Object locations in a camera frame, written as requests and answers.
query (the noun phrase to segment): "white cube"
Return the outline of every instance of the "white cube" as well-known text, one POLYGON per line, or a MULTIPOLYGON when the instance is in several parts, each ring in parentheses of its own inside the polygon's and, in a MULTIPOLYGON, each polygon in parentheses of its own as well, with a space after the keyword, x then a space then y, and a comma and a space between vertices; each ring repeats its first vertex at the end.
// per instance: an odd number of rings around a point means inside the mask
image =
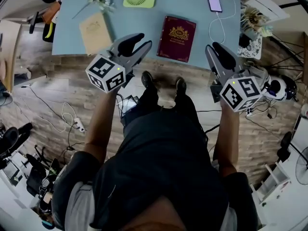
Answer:
POLYGON ((86 73, 91 83, 104 92, 110 92, 126 82, 125 68, 102 55, 93 59, 86 73))
POLYGON ((220 96, 237 112, 250 108, 262 95, 255 77, 242 77, 228 79, 220 96))

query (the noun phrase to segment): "black pants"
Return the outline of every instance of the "black pants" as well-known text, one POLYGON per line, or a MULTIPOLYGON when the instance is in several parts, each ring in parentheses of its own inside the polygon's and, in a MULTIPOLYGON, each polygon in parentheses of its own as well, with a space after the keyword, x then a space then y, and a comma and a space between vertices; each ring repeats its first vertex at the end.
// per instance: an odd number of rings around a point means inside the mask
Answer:
POLYGON ((187 116, 198 128, 202 129, 193 101, 186 94, 178 94, 175 98, 176 105, 171 109, 163 108, 157 102, 157 89, 154 86, 149 86, 140 97, 138 104, 124 115, 121 123, 126 127, 130 122, 140 116, 164 110, 166 112, 177 112, 183 116, 187 116))

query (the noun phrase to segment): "paper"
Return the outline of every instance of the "paper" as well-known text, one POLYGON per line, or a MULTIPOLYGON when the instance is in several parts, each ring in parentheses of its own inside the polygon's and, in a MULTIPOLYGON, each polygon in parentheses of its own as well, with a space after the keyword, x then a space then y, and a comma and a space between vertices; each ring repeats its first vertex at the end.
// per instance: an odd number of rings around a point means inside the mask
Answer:
POLYGON ((112 44, 104 17, 100 12, 81 22, 79 28, 88 55, 97 54, 112 44))

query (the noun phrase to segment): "power strip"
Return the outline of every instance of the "power strip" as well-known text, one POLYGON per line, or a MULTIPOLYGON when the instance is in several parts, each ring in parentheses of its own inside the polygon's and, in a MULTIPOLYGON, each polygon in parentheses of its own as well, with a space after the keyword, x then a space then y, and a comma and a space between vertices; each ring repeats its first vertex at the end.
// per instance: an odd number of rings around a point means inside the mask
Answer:
POLYGON ((75 122, 77 122, 77 127, 79 128, 80 132, 84 132, 85 131, 85 127, 82 125, 80 118, 75 118, 74 119, 75 122))
POLYGON ((246 116, 252 116, 252 113, 253 113, 252 108, 248 108, 246 110, 246 116))

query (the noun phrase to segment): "shoe on floor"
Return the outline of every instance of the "shoe on floor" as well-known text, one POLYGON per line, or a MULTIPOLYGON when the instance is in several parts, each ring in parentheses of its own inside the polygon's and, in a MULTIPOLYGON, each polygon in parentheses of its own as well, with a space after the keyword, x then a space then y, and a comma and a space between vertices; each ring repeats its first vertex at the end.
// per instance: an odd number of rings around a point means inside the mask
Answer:
POLYGON ((145 88, 148 88, 150 85, 154 85, 153 77, 148 71, 144 71, 142 73, 141 82, 145 88))
POLYGON ((186 82, 182 77, 178 77, 176 80, 176 89, 177 89, 177 94, 185 94, 186 93, 186 82))

